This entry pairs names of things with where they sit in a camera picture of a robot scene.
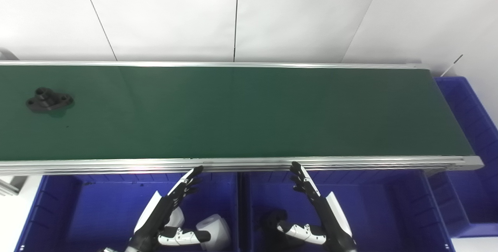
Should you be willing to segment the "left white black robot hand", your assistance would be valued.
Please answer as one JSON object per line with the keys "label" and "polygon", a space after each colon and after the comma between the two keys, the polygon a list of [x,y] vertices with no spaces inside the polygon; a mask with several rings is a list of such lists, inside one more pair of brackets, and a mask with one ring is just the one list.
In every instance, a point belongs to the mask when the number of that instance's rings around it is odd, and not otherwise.
{"label": "left white black robot hand", "polygon": [[209,242],[210,232],[184,230],[180,226],[169,226],[171,215],[185,196],[195,193],[194,185],[200,183],[198,175],[204,167],[196,166],[183,175],[166,196],[156,194],[137,222],[126,252],[154,252],[160,246],[187,246]]}

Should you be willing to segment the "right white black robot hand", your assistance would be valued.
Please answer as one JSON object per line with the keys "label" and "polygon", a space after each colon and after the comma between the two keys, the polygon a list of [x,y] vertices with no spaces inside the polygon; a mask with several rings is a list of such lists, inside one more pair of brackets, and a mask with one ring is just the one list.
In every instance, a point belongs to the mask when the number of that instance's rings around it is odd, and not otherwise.
{"label": "right white black robot hand", "polygon": [[330,192],[327,196],[323,196],[307,170],[299,162],[293,161],[289,170],[294,174],[291,177],[295,183],[293,189],[306,195],[321,225],[299,225],[279,220],[276,223],[276,229],[301,241],[321,245],[328,252],[356,252],[356,241],[335,194]]}

